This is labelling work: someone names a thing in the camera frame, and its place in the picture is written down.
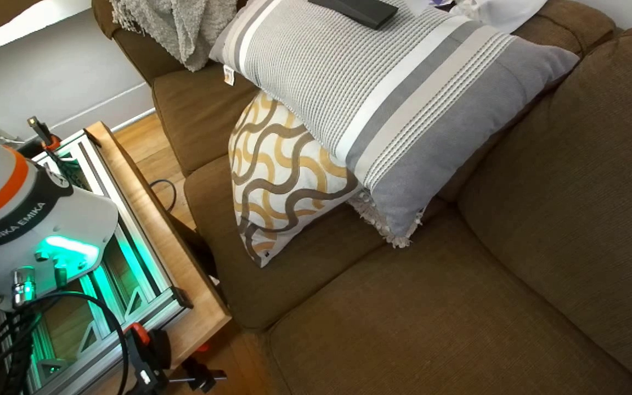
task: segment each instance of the brown couch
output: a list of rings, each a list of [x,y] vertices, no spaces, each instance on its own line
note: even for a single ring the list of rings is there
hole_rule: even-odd
[[[229,135],[254,89],[100,28],[150,81],[237,322],[275,392],[632,392],[632,31],[551,0],[517,33],[582,63],[446,187],[403,251],[348,206],[268,268],[231,210]]]

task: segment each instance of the patterned pillow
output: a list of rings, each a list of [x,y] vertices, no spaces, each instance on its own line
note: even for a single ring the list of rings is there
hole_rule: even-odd
[[[357,187],[279,102],[257,95],[229,141],[233,206],[249,255],[269,264]]]
[[[307,0],[252,0],[211,60],[302,118],[398,247],[456,170],[578,62],[435,6],[374,31]]]

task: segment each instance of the white striped pillow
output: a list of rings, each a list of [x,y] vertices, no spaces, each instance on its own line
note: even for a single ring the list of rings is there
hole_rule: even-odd
[[[406,247],[454,171],[578,57],[429,10],[372,31],[307,0],[252,0],[211,57],[285,104]]]

